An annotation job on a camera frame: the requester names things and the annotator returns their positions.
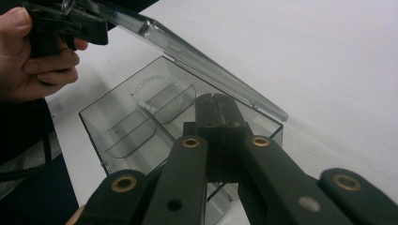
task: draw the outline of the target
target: white table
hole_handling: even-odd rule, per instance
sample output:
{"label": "white table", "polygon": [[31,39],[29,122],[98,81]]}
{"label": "white table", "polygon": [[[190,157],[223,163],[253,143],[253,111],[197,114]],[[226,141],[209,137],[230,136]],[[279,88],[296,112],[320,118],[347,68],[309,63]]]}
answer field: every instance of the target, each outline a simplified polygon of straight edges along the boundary
{"label": "white table", "polygon": [[[307,174],[342,167],[398,203],[398,2],[160,0],[154,18],[289,113],[283,148]],[[161,54],[121,29],[79,52],[47,97],[79,204],[105,173],[78,112]]]}

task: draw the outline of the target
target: black mechanical arm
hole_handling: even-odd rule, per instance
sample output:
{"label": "black mechanical arm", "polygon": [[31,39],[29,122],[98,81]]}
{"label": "black mechanical arm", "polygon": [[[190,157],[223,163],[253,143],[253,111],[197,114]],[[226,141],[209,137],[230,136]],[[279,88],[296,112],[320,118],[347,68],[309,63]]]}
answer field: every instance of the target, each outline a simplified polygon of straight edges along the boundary
{"label": "black mechanical arm", "polygon": [[253,135],[231,97],[198,97],[195,120],[164,166],[108,176],[77,224],[204,224],[207,182],[238,183],[251,224],[398,224],[398,206],[361,176],[331,169],[317,181]]}

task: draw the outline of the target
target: transparent container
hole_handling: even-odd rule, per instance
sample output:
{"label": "transparent container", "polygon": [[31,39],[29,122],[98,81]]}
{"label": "transparent container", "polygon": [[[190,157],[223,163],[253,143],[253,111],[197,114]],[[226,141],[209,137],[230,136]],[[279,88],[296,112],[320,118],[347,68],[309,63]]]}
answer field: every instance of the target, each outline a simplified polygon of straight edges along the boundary
{"label": "transparent container", "polygon": [[[184,122],[194,122],[196,97],[226,93],[165,57],[160,57],[80,112],[107,174],[133,169],[148,174],[167,159]],[[236,99],[255,135],[280,146],[283,125]],[[220,184],[209,184],[208,195]],[[237,185],[217,190],[207,203],[206,224],[215,224],[236,200]]]}

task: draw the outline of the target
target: open transparent lid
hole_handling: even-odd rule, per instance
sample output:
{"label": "open transparent lid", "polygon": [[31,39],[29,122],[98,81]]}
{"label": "open transparent lid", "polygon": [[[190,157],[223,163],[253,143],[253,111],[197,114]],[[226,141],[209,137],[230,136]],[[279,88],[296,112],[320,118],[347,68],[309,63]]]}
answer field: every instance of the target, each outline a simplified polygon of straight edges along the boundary
{"label": "open transparent lid", "polygon": [[283,122],[287,120],[287,113],[284,110],[161,23],[102,0],[78,0],[77,3],[98,14],[104,20],[128,30],[145,42],[155,45],[164,54],[172,58],[176,64],[220,88],[225,93]]}

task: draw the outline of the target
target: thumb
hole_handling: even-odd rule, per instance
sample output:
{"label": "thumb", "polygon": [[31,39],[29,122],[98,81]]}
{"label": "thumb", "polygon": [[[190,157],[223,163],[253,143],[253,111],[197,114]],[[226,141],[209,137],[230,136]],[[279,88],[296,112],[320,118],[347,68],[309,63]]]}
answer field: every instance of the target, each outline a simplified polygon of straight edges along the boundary
{"label": "thumb", "polygon": [[0,55],[14,56],[23,48],[23,38],[32,28],[32,19],[23,7],[0,16]]}

